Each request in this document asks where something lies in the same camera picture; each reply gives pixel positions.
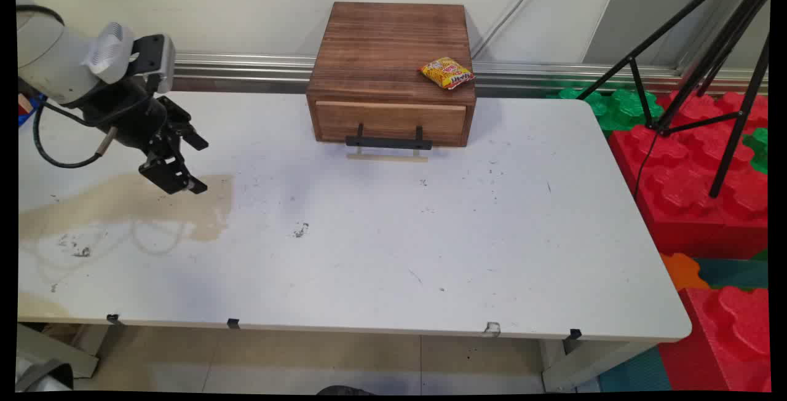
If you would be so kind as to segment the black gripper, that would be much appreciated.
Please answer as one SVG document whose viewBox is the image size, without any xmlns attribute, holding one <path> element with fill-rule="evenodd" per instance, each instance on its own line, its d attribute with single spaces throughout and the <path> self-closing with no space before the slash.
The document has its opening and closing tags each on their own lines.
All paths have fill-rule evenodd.
<svg viewBox="0 0 787 401">
<path fill-rule="evenodd" d="M 191 125 L 191 115 L 168 97 L 155 98 L 137 82 L 124 79 L 91 90 L 81 100 L 81 113 L 88 127 L 106 134 L 98 156 L 107 152 L 110 143 L 118 142 L 146 155 L 138 172 L 165 193 L 202 194 L 208 190 L 189 172 L 180 138 L 197 151 L 208 148 L 209 143 Z"/>
</svg>

